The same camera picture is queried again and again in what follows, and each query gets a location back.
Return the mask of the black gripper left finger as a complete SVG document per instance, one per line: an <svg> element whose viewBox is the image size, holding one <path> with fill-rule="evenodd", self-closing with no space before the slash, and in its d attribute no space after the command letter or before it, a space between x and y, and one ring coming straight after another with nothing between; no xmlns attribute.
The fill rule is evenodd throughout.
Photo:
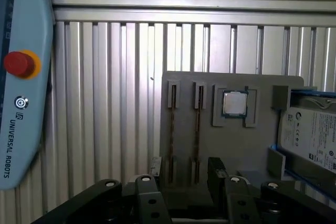
<svg viewBox="0 0 336 224"><path fill-rule="evenodd" d="M35 223L172 223L158 182L162 158L148 174L123 185L103 179L35 220Z"/></svg>

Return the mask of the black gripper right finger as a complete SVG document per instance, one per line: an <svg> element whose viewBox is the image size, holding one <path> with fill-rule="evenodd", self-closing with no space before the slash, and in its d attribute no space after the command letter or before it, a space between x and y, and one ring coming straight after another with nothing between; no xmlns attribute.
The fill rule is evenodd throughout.
<svg viewBox="0 0 336 224"><path fill-rule="evenodd" d="M228 175L219 157L208 158L208 191L229 223L335 223L335 210L302 194L291 181L255 188Z"/></svg>

